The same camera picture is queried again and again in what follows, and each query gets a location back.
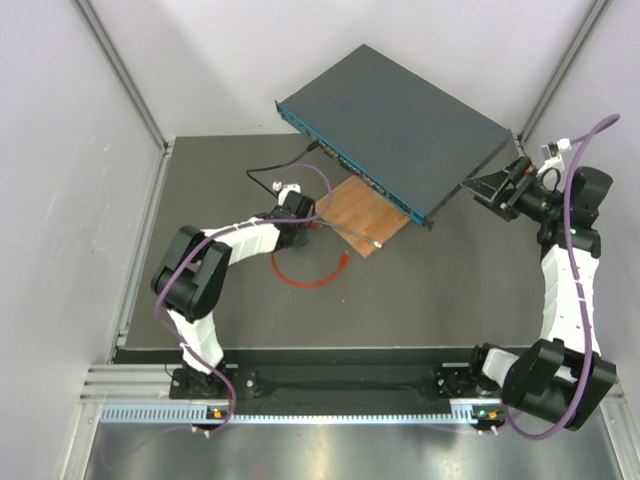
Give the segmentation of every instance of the wooden board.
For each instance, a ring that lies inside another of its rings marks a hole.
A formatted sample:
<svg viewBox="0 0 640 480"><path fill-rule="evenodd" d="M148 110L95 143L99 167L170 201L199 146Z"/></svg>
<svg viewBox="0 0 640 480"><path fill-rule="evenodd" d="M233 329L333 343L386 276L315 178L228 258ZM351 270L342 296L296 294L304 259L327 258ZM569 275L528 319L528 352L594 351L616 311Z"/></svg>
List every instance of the wooden board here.
<svg viewBox="0 0 640 480"><path fill-rule="evenodd" d="M326 204L325 195L318 200L316 209L322 211ZM409 222L409 217L354 176L333 189L331 208L323 218L349 227L383 245ZM378 250L360 238L340 230L336 232L365 258Z"/></svg>

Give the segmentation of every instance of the gray cable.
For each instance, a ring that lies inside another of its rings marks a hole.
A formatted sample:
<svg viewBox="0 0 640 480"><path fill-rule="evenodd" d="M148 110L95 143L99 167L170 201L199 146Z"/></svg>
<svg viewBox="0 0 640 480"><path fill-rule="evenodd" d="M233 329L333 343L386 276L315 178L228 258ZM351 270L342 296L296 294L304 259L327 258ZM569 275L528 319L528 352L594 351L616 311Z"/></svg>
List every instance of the gray cable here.
<svg viewBox="0 0 640 480"><path fill-rule="evenodd" d="M359 238L361 240L364 240L365 242L367 242L370 245L373 245L376 248L382 248L382 243L380 243L380 242L378 242L378 241L376 241L376 240L374 240L372 238L369 238L369 237L367 237L365 235L362 235L361 233L358 233L358 232L356 232L355 230L353 230L353 229L351 229L349 227L345 227L343 225L339 225L339 224L333 223L333 222L327 222L326 220L321 220L321 219L314 220L314 221L315 221L315 223L318 223L320 225L326 225L327 227L331 227L331 228L334 228L336 230L340 230L340 231L346 233L347 235L351 235L352 237L356 237L356 238Z"/></svg>

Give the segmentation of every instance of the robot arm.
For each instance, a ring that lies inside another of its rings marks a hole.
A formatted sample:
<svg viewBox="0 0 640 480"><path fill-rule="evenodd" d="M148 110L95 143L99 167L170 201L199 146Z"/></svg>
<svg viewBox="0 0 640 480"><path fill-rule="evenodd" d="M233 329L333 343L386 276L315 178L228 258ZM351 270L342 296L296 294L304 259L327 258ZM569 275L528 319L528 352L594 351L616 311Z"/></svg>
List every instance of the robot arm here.
<svg viewBox="0 0 640 480"><path fill-rule="evenodd" d="M578 169L574 177L570 228L584 290L582 300L578 298L564 244L562 193L548 190L542 178L540 170L528 158L521 157L501 172L463 183L479 203L505 220L524 213L540 223L537 240L542 247L545 278L540 340L520 356L489 344L478 347L471 375L480 390L500 390L506 405L557 423L569 408L582 371L585 332L580 302L586 302L593 361L579 408L565 425L576 430L616 381L616 367L600 358L593 329L593 278L600 256L600 236L592 225L612 179L588 167Z"/></svg>
<svg viewBox="0 0 640 480"><path fill-rule="evenodd" d="M280 191L278 205L271 213L252 217L248 222L266 218L306 218L313 205L313 199L302 195L298 185L285 185ZM187 268L178 277L166 297L165 307L186 344L209 365L218 365L223 357L216 336L213 309L220 298L227 268L254 255L292 246L306 226L304 223L258 224L252 228L238 228L210 243L194 259L192 268ZM153 291L159 294L164 289L184 258L205 237L224 229L228 227L210 230L199 230L190 225L182 227L153 276ZM185 345L181 347L185 366L193 377L206 383L211 370L196 360Z"/></svg>

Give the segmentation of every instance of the white cable clip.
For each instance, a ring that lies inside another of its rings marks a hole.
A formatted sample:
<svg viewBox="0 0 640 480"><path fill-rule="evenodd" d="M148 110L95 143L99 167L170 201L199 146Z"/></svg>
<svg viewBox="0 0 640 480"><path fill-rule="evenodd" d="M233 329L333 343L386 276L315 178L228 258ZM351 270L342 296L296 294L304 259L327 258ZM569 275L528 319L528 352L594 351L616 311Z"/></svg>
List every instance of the white cable clip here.
<svg viewBox="0 0 640 480"><path fill-rule="evenodd" d="M545 162L538 169L538 177L551 168L555 168L559 172L564 172L564 160L562 159L562 153L569 150L571 150L571 140L568 138L561 138L556 142L543 145L542 153L545 157Z"/></svg>

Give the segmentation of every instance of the white wall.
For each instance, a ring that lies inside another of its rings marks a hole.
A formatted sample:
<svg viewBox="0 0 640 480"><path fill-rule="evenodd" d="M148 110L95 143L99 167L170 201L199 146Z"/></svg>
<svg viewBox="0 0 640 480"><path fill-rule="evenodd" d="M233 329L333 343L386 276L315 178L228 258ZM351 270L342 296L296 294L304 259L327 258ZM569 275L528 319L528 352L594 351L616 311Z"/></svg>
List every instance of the white wall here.
<svg viewBox="0 0 640 480"><path fill-rule="evenodd" d="M159 152L70 1L0 3L0 477L52 478Z"/></svg>
<svg viewBox="0 0 640 480"><path fill-rule="evenodd" d="M92 0L161 130L292 131L283 100L362 43L519 130L584 0Z"/></svg>
<svg viewBox="0 0 640 480"><path fill-rule="evenodd" d="M585 165L609 173L614 184L596 227L602 259L596 275L596 333L603 356L619 367L636 423L640 425L640 3L612 2L541 125L528 142L537 146L586 133L602 117L621 120L598 135Z"/></svg>

